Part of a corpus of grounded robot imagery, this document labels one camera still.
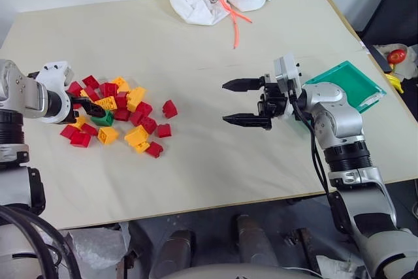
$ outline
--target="pile of toy blocks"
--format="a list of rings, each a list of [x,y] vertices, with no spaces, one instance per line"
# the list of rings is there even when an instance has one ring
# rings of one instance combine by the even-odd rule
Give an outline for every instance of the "pile of toy blocks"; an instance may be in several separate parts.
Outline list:
[[[82,80],[83,88],[78,82],[73,82],[67,90],[75,96],[88,97],[92,102],[106,110],[102,118],[91,117],[90,121],[99,129],[88,124],[86,116],[79,116],[77,122],[67,125],[60,133],[70,140],[70,144],[76,147],[88,147],[92,137],[103,144],[111,144],[118,137],[119,132],[112,125],[114,120],[130,122],[134,128],[128,131],[124,139],[136,152],[146,152],[155,158],[159,157],[163,147],[154,142],[149,142],[149,136],[154,133],[158,138],[170,137],[171,126],[168,123],[157,125],[157,122],[149,117],[152,106],[142,101],[146,90],[140,86],[131,89],[122,77],[117,77],[111,82],[99,84],[93,76]],[[165,118],[170,119],[177,115],[177,108],[171,100],[163,105]]]

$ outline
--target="yellow lego brick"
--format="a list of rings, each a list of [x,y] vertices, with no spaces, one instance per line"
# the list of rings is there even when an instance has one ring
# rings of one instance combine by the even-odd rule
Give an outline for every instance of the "yellow lego brick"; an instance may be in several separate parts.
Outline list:
[[[76,123],[72,123],[70,125],[72,125],[73,127],[76,127],[77,129],[81,130],[81,127],[83,126],[83,124],[85,124],[87,122],[87,119],[85,116],[79,116],[78,118],[76,118],[77,122]]]
[[[90,99],[89,95],[87,95],[87,93],[86,93],[86,91],[85,91],[85,90],[81,90],[81,91],[80,91],[80,96],[81,96],[81,97],[87,97],[88,99]]]
[[[96,105],[99,105],[105,110],[115,110],[118,109],[118,106],[115,102],[115,97],[109,96],[106,98],[99,99],[98,101],[94,102]]]
[[[147,143],[147,142],[143,142],[143,143],[139,144],[138,146],[135,146],[134,148],[137,151],[137,153],[141,154],[141,153],[145,152],[148,147],[150,147],[150,144]]]
[[[119,133],[113,127],[101,127],[97,138],[103,144],[113,143],[119,136]]]
[[[139,144],[146,142],[147,139],[148,133],[141,125],[130,130],[125,136],[125,140],[132,147],[138,146]]]

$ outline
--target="yellow toy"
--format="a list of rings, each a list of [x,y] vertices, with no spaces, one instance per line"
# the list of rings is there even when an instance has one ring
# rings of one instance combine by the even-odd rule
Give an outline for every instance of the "yellow toy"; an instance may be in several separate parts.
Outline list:
[[[115,97],[109,96],[106,98],[99,99],[98,101],[94,102],[96,105],[99,105],[105,110],[115,110],[118,109],[118,106],[115,102]]]
[[[76,118],[77,122],[70,124],[73,127],[76,127],[77,129],[81,130],[81,127],[83,126],[83,124],[86,123],[87,119],[85,116],[79,116],[78,118]]]
[[[125,140],[132,147],[138,146],[139,144],[146,142],[147,139],[148,133],[141,125],[130,130],[125,136]]]
[[[113,127],[101,127],[97,138],[103,144],[112,144],[119,136],[119,133]]]

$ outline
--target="green lego brick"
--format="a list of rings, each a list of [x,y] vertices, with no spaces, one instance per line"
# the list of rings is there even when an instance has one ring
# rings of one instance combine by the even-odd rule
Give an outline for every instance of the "green lego brick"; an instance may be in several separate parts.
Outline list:
[[[113,124],[113,113],[111,113],[109,110],[106,110],[106,116],[102,118],[98,117],[91,117],[90,120],[94,122],[95,125],[98,125],[99,127],[111,127]]]

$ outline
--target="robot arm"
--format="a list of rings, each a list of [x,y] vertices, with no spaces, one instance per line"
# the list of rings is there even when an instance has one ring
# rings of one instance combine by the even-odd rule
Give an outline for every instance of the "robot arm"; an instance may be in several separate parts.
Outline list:
[[[274,89],[280,97],[269,97],[265,91],[258,104],[258,116],[234,114],[223,119],[236,125],[271,129],[271,118],[296,109],[295,117],[312,128],[329,164],[330,184],[337,190],[329,193],[327,185],[325,188],[336,228],[355,241],[372,278],[414,278],[418,275],[414,274],[418,268],[418,238],[396,226],[393,203],[364,140],[361,115],[335,84],[322,82],[298,88],[299,74],[291,55],[275,61],[275,66],[277,83],[267,84],[260,78],[257,88],[254,79],[239,79],[223,87],[246,91],[264,86],[265,90]],[[273,111],[261,110],[272,107]]]

